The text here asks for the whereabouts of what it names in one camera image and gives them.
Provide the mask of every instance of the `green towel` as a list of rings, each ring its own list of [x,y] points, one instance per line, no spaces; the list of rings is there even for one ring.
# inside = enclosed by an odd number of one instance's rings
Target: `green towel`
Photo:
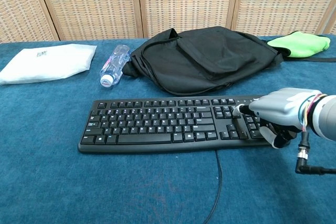
[[[305,58],[329,48],[330,39],[314,34],[305,34],[295,31],[289,35],[276,38],[267,42],[271,47],[286,48],[287,57]]]

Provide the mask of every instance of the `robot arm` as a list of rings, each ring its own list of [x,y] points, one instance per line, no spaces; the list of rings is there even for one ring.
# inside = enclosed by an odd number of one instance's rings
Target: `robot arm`
[[[274,147],[284,147],[307,127],[320,137],[336,141],[336,95],[319,90],[284,88],[240,104],[234,114],[260,117],[260,133]]]

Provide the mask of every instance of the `white plastic bag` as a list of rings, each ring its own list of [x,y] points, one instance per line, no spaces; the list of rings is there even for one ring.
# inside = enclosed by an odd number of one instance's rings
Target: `white plastic bag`
[[[0,72],[0,84],[51,81],[89,70],[96,47],[67,44],[23,49]]]

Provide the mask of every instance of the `blue table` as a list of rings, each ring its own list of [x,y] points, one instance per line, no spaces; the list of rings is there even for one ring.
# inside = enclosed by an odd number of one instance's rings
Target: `blue table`
[[[330,48],[315,57],[335,57]],[[117,44],[145,39],[71,41],[97,45],[89,71],[67,79],[0,86],[0,223],[202,223],[218,170],[214,151],[150,155],[81,154],[77,144],[93,100],[172,95],[145,77],[122,77],[112,90],[99,71]],[[0,45],[0,69],[23,48]],[[205,95],[266,94],[284,87],[336,94],[336,63],[283,62]],[[336,142],[311,134],[309,164],[336,167]],[[210,223],[335,223],[336,176],[294,172],[299,140],[220,150],[222,192]]]

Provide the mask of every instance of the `black bag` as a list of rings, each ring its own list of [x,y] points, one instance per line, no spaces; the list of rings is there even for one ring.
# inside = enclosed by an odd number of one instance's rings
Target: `black bag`
[[[147,76],[175,95],[217,90],[282,62],[281,53],[257,37],[224,27],[157,34],[132,52],[122,69]]]

